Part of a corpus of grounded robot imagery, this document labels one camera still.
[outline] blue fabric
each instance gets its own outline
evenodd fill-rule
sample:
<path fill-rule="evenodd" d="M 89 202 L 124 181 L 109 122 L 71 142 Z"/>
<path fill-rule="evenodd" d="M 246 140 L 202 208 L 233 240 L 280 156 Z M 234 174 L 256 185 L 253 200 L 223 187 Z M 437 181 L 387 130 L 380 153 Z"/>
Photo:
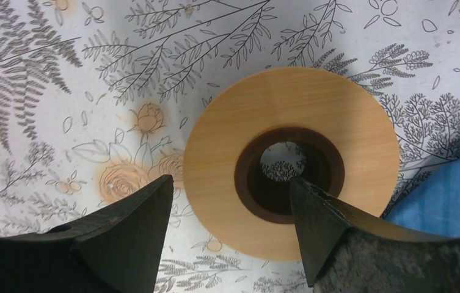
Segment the blue fabric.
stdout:
<path fill-rule="evenodd" d="M 427 233 L 460 237 L 460 159 L 433 173 L 385 219 Z"/>

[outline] rose drawing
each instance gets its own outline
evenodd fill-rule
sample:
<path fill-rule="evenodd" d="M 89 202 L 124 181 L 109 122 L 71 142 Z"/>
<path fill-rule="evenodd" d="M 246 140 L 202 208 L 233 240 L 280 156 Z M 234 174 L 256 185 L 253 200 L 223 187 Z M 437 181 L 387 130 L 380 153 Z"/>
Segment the rose drawing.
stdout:
<path fill-rule="evenodd" d="M 138 129 L 142 133 L 142 139 L 148 138 L 149 134 L 153 134 L 156 130 L 164 127 L 163 111 L 161 108 L 152 103 L 144 104 L 138 114 L 132 111 L 136 116 L 136 124 L 130 131 Z"/>
<path fill-rule="evenodd" d="M 149 183 L 147 172 L 133 164 L 107 167 L 100 178 L 100 195 L 107 203 L 125 198 Z"/>
<path fill-rule="evenodd" d="M 170 174 L 174 178 L 174 187 L 182 189 L 183 185 L 183 151 L 174 149 L 172 154 L 164 154 L 159 163 L 149 171 L 151 178 Z"/>

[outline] wooden disc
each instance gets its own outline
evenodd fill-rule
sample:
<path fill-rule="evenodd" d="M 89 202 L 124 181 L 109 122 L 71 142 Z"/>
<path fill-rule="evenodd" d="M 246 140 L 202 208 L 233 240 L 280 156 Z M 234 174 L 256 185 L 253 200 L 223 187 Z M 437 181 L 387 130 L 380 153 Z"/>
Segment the wooden disc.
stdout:
<path fill-rule="evenodd" d="M 195 124 L 184 156 L 184 186 L 209 232 L 258 258 L 300 260 L 298 239 L 294 225 L 268 222 L 243 205 L 235 168 L 254 138 L 289 127 L 311 129 L 334 144 L 345 169 L 338 197 L 359 209 L 379 216 L 397 180 L 399 148 L 393 126 L 361 86 L 301 67 L 266 70 L 237 82 Z"/>

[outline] floral pattern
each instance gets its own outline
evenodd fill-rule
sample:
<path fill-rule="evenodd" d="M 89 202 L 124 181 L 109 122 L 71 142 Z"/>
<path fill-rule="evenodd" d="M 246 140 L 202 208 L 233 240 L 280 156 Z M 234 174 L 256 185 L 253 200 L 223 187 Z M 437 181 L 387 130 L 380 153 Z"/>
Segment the floral pattern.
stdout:
<path fill-rule="evenodd" d="M 107 203 L 113 203 L 137 192 L 148 183 L 145 170 L 133 164 L 121 163 L 107 167 L 98 185 L 100 196 Z"/>
<path fill-rule="evenodd" d="M 155 292 L 311 292 L 300 262 L 210 235 L 184 191 L 202 111 L 284 66 L 342 75 L 385 109 L 401 153 L 386 212 L 460 158 L 460 0 L 0 0 L 0 236 L 47 231 L 172 174 Z M 261 163 L 287 181 L 304 150 L 278 143 Z"/>

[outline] dark brown inner ring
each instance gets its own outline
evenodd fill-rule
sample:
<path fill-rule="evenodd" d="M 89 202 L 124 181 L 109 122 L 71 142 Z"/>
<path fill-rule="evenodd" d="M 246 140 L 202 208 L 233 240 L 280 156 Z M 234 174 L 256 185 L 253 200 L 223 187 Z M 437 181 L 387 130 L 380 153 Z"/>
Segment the dark brown inner ring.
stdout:
<path fill-rule="evenodd" d="M 268 131 L 251 141 L 235 167 L 235 187 L 243 205 L 257 217 L 273 223 L 294 223 L 289 199 L 289 182 L 268 178 L 260 158 L 271 145 L 294 142 L 306 156 L 305 180 L 337 197 L 345 180 L 345 166 L 336 147 L 321 134 L 306 128 L 287 127 Z"/>

